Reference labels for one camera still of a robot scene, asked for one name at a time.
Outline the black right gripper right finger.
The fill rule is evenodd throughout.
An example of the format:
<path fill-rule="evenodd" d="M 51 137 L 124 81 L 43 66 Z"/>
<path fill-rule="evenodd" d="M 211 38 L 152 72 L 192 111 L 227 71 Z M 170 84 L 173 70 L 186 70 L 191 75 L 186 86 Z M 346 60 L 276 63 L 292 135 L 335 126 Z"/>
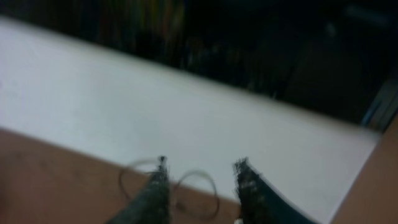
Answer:
<path fill-rule="evenodd" d="M 250 165 L 248 158 L 234 163 L 236 193 L 240 201 L 237 219 L 242 224 L 314 224 L 289 205 Z"/>

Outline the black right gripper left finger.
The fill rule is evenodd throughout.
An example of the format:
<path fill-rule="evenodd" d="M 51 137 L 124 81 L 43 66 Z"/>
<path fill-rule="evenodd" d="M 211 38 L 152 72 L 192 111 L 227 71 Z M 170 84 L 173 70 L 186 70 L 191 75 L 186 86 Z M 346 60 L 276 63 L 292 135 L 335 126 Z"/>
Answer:
<path fill-rule="evenodd" d="M 165 156 L 158 158 L 157 168 L 150 173 L 145 186 L 106 224 L 170 223 L 170 182 L 166 160 Z"/>

